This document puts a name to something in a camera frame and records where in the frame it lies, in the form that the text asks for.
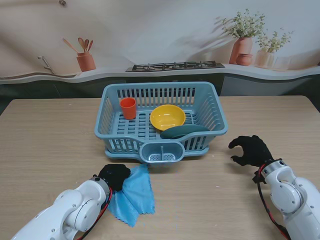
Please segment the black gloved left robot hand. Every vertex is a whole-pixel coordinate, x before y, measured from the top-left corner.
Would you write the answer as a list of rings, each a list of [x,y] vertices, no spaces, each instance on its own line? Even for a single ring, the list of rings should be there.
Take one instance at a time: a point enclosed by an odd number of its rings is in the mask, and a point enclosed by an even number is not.
[[[99,172],[98,177],[105,180],[113,191],[119,192],[130,175],[131,170],[124,164],[107,164]]]

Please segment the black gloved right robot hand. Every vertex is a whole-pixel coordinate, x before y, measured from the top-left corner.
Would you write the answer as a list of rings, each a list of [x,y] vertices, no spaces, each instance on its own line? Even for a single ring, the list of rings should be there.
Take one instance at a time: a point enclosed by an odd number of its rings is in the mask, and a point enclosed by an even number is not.
[[[274,161],[267,145],[257,135],[239,136],[229,143],[228,148],[233,149],[238,146],[242,148],[243,155],[233,155],[231,159],[241,166],[261,167]]]

